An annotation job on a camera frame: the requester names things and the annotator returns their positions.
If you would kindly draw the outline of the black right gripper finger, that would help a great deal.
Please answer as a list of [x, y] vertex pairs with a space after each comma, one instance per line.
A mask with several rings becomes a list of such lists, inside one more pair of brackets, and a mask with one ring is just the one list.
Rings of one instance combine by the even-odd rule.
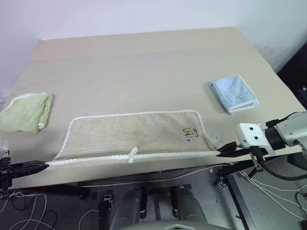
[[220, 154], [216, 155], [217, 157], [239, 157], [242, 155], [242, 150], [227, 150], [221, 151]]
[[236, 142], [230, 142], [219, 148], [219, 151], [234, 151], [237, 149]]

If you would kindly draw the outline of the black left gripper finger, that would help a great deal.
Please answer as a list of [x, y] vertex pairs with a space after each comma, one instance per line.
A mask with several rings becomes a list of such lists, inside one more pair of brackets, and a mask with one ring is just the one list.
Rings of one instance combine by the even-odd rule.
[[35, 168], [47, 168], [49, 166], [49, 164], [47, 164], [44, 161], [27, 161], [27, 162], [21, 162], [21, 163], [17, 163], [14, 164], [14, 168], [15, 169], [35, 169]]
[[12, 169], [12, 176], [28, 176], [45, 170], [48, 165], [24, 166]]

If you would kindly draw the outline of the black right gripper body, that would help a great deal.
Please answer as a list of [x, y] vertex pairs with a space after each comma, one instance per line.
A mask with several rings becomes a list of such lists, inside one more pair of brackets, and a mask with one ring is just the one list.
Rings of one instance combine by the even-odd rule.
[[256, 160], [263, 161], [264, 155], [266, 155], [266, 150], [263, 148], [260, 148], [258, 146], [251, 146], [247, 149], [240, 149], [236, 151], [237, 157], [243, 156], [247, 154], [251, 154], [252, 156], [256, 157]]

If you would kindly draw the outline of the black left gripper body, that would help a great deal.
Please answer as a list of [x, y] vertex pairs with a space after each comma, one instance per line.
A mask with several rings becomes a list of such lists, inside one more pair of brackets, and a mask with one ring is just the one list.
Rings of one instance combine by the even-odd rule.
[[0, 190], [8, 192], [12, 186], [13, 166], [10, 157], [3, 157], [0, 160]]

